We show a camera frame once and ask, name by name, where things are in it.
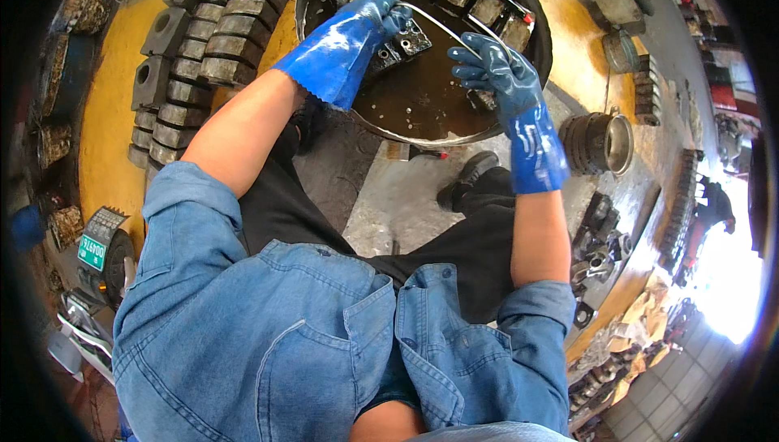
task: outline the shirt pocket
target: shirt pocket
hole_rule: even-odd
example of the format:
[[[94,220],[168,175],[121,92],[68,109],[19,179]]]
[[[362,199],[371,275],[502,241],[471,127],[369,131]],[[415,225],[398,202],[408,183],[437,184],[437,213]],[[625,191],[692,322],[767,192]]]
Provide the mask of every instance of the shirt pocket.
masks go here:
[[[298,320],[265,353],[256,387],[260,440],[348,438],[357,415],[349,340]]]

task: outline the blue rubber glove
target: blue rubber glove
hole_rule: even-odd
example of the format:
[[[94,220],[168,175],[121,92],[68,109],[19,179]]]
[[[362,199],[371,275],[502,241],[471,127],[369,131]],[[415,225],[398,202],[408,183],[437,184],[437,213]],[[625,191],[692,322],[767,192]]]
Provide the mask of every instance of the blue rubber glove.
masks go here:
[[[338,109],[351,109],[368,61],[411,18],[399,0],[354,0],[319,25],[273,68]]]
[[[498,119],[511,140],[511,177],[515,194],[558,191],[570,176],[566,152],[549,118],[538,73],[520,53],[506,52],[494,39],[466,32],[463,42],[482,58],[463,47],[449,49],[462,63],[452,75],[463,87],[495,93]]]

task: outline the green label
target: green label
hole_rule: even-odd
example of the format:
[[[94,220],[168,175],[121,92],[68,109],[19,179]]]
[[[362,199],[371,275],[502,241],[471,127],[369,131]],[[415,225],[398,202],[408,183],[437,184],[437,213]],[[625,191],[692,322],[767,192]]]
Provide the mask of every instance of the green label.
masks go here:
[[[95,268],[98,272],[103,271],[103,265],[105,263],[105,251],[104,244],[100,244],[89,236],[81,236],[81,244],[79,244],[79,260],[89,264],[92,268]]]

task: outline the forearm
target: forearm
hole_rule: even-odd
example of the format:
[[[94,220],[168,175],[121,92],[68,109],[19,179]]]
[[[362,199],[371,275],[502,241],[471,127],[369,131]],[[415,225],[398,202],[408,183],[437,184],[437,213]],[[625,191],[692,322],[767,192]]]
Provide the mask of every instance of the forearm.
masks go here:
[[[197,164],[242,196],[303,98],[297,83],[282,71],[262,74],[203,125],[181,160]]]
[[[560,191],[516,196],[511,278],[516,288],[570,281],[571,247]]]

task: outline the black pants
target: black pants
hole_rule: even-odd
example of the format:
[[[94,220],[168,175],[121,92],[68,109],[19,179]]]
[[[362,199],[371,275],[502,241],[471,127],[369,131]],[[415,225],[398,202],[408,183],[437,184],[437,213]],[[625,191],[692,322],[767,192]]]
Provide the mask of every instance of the black pants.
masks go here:
[[[271,240],[326,244],[357,257],[348,242],[311,202],[297,178],[292,157],[297,130],[287,125],[257,180],[240,199],[243,243],[250,255]],[[508,170],[482,175],[454,204],[465,219],[409,254],[363,258],[376,271],[402,284],[423,264],[454,263],[462,316],[472,323],[495,320],[500,303],[513,291],[510,274],[514,194]]]

